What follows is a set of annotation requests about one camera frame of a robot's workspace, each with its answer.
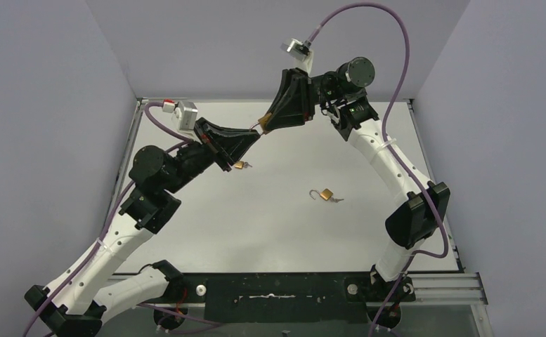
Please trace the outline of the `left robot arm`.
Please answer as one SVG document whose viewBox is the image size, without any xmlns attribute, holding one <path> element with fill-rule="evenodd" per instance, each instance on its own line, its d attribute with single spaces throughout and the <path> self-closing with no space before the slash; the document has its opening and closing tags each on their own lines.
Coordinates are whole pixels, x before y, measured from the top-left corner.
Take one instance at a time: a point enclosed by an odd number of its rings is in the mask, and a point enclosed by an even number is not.
<svg viewBox="0 0 546 337">
<path fill-rule="evenodd" d="M 147 145 L 137 151 L 131 184 L 97 240 L 61 276 L 25 294 L 37 318 L 54 336 L 95 336 L 104 323 L 147 300 L 182 296 L 183 274 L 166 260 L 116 284 L 108 280 L 171 220 L 181 206 L 179 190 L 212 165 L 230 171 L 258 139 L 254 129 L 225 128 L 201 118 L 190 140 L 170 150 Z"/>
</svg>

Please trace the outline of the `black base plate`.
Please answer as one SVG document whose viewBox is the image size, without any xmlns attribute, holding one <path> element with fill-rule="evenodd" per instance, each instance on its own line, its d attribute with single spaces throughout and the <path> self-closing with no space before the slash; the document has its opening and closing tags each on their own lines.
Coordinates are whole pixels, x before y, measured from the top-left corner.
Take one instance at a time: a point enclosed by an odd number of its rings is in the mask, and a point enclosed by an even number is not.
<svg viewBox="0 0 546 337">
<path fill-rule="evenodd" d="M 206 320 L 227 324 L 364 324 L 384 300 L 390 309 L 415 301 L 411 278 L 392 286 L 373 282 L 369 272 L 187 273 L 174 294 L 148 303 L 193 305 L 203 308 Z"/>
</svg>

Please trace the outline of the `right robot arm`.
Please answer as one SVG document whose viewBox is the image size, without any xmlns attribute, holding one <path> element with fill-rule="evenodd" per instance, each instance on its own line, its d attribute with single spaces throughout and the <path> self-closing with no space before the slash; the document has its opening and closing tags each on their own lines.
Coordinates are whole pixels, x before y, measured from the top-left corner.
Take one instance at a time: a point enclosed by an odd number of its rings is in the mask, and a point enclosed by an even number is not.
<svg viewBox="0 0 546 337">
<path fill-rule="evenodd" d="M 385 221 L 389 240 L 371 268 L 370 290 L 376 298 L 386 300 L 397 292 L 397 281 L 415 256 L 448 255 L 443 221 L 450 190 L 415 168 L 388 135 L 387 118 L 378 115 L 365 90 L 374 79 L 374 65 L 364 57 L 316 77 L 300 67 L 283 70 L 278 92 L 259 124 L 264 133 L 303 126 L 319 106 L 341 137 L 383 180 L 397 209 Z"/>
</svg>

